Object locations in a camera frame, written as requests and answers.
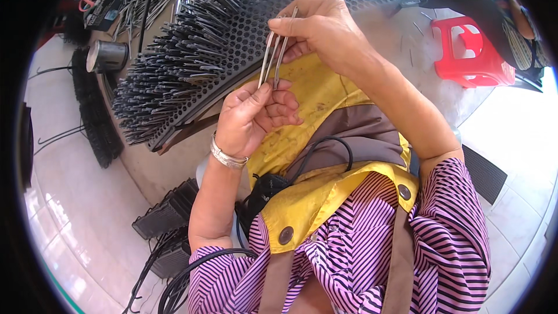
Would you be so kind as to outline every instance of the hand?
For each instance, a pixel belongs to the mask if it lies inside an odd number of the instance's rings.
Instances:
[[[290,18],[295,6],[297,16]],[[335,73],[351,77],[372,60],[385,60],[370,46],[349,13],[344,0],[294,0],[279,15],[269,20],[269,28],[289,39],[283,63],[317,52],[318,57]]]
[[[215,143],[226,155],[249,157],[273,128],[303,123],[297,114],[295,94],[287,91],[292,83],[280,79],[277,90],[272,91],[272,82],[263,83],[259,89],[257,80],[249,82],[225,98]]]

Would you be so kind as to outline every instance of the sleeve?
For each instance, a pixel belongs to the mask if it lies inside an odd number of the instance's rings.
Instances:
[[[531,18],[531,14],[529,13],[529,11],[526,8],[524,8],[523,6],[521,6],[521,12],[523,12],[525,17],[527,18],[527,21],[529,22],[529,25],[531,26],[531,29],[533,30],[534,39],[538,42],[541,41],[540,33],[537,30],[537,27],[534,25],[533,19]]]
[[[202,247],[190,256],[190,264],[203,256],[223,250],[220,247]],[[222,312],[234,287],[253,263],[249,257],[233,254],[213,258],[190,272],[188,312]]]
[[[437,268],[437,305],[442,312],[479,310],[491,274],[484,214],[465,164],[436,165],[411,210],[415,269]]]

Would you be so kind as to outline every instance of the package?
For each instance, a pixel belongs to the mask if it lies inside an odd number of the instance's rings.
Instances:
[[[92,11],[85,16],[85,28],[94,31],[108,31],[118,16],[122,0],[99,0]]]

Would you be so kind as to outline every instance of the fingernail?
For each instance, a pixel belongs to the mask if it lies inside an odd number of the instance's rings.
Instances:
[[[262,92],[268,92],[270,87],[271,87],[271,85],[269,85],[268,82],[265,82],[260,86],[260,90]]]
[[[281,19],[278,18],[272,18],[271,20],[269,20],[267,22],[267,24],[269,25],[270,28],[279,28],[279,26],[281,25]]]

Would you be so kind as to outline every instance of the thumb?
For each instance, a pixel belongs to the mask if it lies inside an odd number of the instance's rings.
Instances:
[[[274,18],[267,22],[269,28],[284,37],[309,37],[308,22],[305,18]]]
[[[265,82],[250,97],[245,99],[240,106],[238,106],[238,110],[242,117],[245,117],[247,121],[254,119],[255,115],[258,114],[266,105],[270,96],[271,85]]]

